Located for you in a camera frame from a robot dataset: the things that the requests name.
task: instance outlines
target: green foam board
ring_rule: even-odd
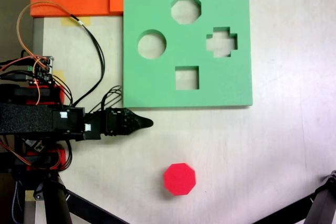
[[[177,0],[124,0],[123,102],[126,107],[252,105],[249,0],[194,0],[201,6],[192,24],[171,15]],[[215,58],[206,49],[214,31],[229,30],[237,49]],[[154,31],[166,49],[157,59],[138,52],[141,37]],[[177,69],[198,70],[194,90],[177,90]]]

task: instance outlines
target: orange wire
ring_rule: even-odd
[[[57,4],[57,3],[54,3],[54,2],[51,2],[51,1],[36,1],[36,2],[33,2],[33,3],[30,3],[29,5],[27,5],[25,8],[23,8],[23,10],[21,11],[21,13],[19,14],[19,17],[17,18],[17,23],[16,23],[16,33],[17,33],[17,37],[19,39],[19,42],[21,44],[21,46],[27,51],[27,53],[29,53],[31,56],[33,56],[33,52],[30,51],[26,46],[25,44],[23,43],[22,39],[21,39],[21,35],[20,35],[20,21],[21,21],[21,18],[22,18],[22,15],[23,13],[28,9],[30,8],[31,6],[33,5],[36,5],[36,4],[41,4],[41,3],[45,3],[45,4],[52,4],[52,5],[55,5],[55,6],[58,6],[59,8],[61,8],[62,10],[64,10],[66,13],[68,13],[69,15],[71,15],[71,13],[65,9],[63,6]]]
[[[58,162],[56,163],[56,165],[52,166],[50,170],[56,169],[61,163],[61,152],[59,151],[59,149],[57,149],[57,152],[58,152]]]
[[[6,150],[12,152],[19,160],[21,160],[23,163],[25,163],[26,165],[32,165],[30,162],[28,162],[27,160],[25,160],[23,157],[21,157],[20,155],[16,154],[15,152],[12,151],[11,148],[9,148],[8,146],[6,146],[5,144],[2,143],[2,141],[0,141],[0,145],[5,148]]]
[[[0,69],[0,71],[3,71],[3,69],[9,67],[10,65],[12,65],[12,64],[14,64],[14,63],[16,63],[16,62],[18,62],[18,61],[20,61],[20,60],[24,60],[24,59],[28,59],[28,58],[33,58],[33,57],[35,57],[35,56],[30,55],[30,56],[26,56],[26,57],[22,57],[22,58],[13,60],[12,62],[8,63],[7,65],[4,65],[4,66]],[[41,59],[44,59],[44,60],[47,59],[46,57],[41,57],[41,56],[38,56],[38,57],[41,58]]]

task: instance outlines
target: red foam block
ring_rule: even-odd
[[[163,174],[164,186],[173,195],[187,195],[196,185],[195,170],[185,163],[172,164]]]

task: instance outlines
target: yellow tape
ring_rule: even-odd
[[[85,26],[91,25],[91,18],[90,17],[78,17],[80,21],[83,22]],[[69,17],[62,17],[61,18],[61,25],[62,26],[80,26],[77,21],[73,18]]]
[[[25,201],[35,201],[35,198],[34,198],[34,191],[31,191],[31,190],[27,190],[27,191],[26,191],[26,198],[25,198]]]
[[[56,75],[59,79],[65,82],[64,73],[62,70],[53,70],[52,74]]]

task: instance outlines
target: black foam padding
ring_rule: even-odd
[[[0,134],[53,131],[52,108],[0,103]]]

